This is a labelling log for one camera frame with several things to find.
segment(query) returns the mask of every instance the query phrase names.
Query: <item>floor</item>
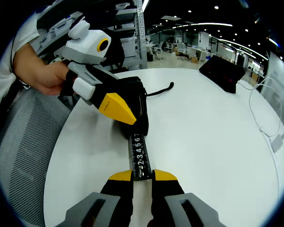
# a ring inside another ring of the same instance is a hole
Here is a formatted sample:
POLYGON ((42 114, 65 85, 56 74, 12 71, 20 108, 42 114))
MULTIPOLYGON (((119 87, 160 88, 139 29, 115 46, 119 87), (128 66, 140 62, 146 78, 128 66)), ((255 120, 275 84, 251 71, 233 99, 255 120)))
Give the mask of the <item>floor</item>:
POLYGON ((195 69, 198 70, 205 62, 192 63, 184 57, 176 56, 176 53, 163 52, 158 54, 160 60, 154 59, 154 61, 147 62, 147 68, 183 68, 183 69, 195 69))

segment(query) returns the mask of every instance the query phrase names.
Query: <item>white cable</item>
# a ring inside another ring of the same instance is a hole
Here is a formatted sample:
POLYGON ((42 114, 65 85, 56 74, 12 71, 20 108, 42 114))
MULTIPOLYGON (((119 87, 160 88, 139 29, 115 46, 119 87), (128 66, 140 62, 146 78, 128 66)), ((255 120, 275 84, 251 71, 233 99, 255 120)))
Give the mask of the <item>white cable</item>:
POLYGON ((238 84, 240 84, 242 87, 244 87, 246 90, 248 91, 251 91, 253 88, 248 88, 248 87, 245 87, 243 84, 240 83, 240 81, 238 81, 238 84))
POLYGON ((251 114, 252 114, 252 116, 253 116, 253 118, 254 118, 254 120, 255 120, 255 122, 256 122, 256 124, 257 124, 257 127, 259 128, 259 130, 260 130, 261 132, 263 132, 266 136, 268 136, 268 137, 273 137, 273 136, 277 135, 278 132, 279 132, 279 130, 280 130, 280 127, 281 127, 281 118, 280 118, 278 130, 276 131, 276 133, 273 134, 273 135, 268 135, 266 132, 264 132, 264 131, 260 128, 260 126, 259 126, 259 124, 257 123, 257 120, 256 120, 256 118, 255 118, 255 115, 254 115, 254 113, 253 113, 253 111, 252 111, 251 105, 250 105, 250 98, 251 98, 252 92, 253 92, 257 87, 259 87, 259 86, 270 87, 271 89, 274 90, 274 92, 276 92, 275 89, 274 89, 273 87, 269 86, 269 85, 262 84, 262 83, 255 85, 254 88, 252 89, 251 93, 250 93, 250 96, 249 96, 249 101, 248 101, 248 103, 249 103, 249 108, 250 108, 251 114))

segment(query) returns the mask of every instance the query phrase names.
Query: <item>yellow robot fingertip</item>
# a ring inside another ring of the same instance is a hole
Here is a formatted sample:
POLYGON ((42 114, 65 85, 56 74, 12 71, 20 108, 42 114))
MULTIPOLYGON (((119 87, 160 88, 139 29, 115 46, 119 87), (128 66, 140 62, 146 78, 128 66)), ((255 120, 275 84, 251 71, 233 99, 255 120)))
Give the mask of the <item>yellow robot fingertip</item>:
POLYGON ((107 93, 99 111, 109 118, 129 125, 133 125, 137 121, 126 102, 117 93, 107 93))

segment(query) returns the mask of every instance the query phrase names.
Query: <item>human hand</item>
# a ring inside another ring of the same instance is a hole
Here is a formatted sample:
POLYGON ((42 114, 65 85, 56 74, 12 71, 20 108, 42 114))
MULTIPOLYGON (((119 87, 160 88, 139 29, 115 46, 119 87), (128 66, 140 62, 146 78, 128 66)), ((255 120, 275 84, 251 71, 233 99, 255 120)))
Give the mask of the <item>human hand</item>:
POLYGON ((42 70, 38 72, 32 87, 45 95, 59 95, 68 71, 69 69, 64 61, 44 65, 42 70))
POLYGON ((45 65, 30 44, 25 44, 16 52, 13 69, 21 81, 45 95, 59 95, 69 71, 65 61, 45 65))

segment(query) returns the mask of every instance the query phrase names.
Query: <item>office desk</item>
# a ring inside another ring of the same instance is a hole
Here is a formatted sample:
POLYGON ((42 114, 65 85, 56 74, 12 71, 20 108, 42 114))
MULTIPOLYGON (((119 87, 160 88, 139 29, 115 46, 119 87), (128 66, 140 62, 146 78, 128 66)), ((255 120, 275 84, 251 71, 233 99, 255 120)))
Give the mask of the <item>office desk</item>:
POLYGON ((146 47, 150 47, 150 48, 152 48, 152 47, 154 47, 156 44, 146 44, 146 47))
POLYGON ((188 49, 188 55, 189 55, 189 57, 195 56, 195 54, 196 54, 197 51, 201 52, 201 55, 200 55, 200 60, 201 60, 201 61, 205 61, 207 55, 210 55, 210 56, 215 55, 214 53, 210 53, 210 52, 208 52, 208 51, 201 50, 201 49, 199 49, 199 48, 187 47, 187 49, 188 49))
MULTIPOLYGON (((152 169, 175 175, 184 192, 216 209, 226 226, 260 226, 278 202, 277 176, 284 185, 284 170, 277 175, 270 149, 250 114, 250 91, 237 85, 237 94, 226 93, 189 69, 136 70, 117 76, 139 76, 148 93, 175 82, 170 91, 147 98, 146 145, 152 169)), ((275 130, 279 118, 257 91, 252 104, 255 114, 264 116, 261 125, 275 130)), ((128 142, 117 124, 80 100, 48 167, 46 226, 62 222, 67 209, 100 192, 111 175, 127 169, 128 142)), ((145 227, 151 218, 151 181, 134 182, 130 226, 145 227)))

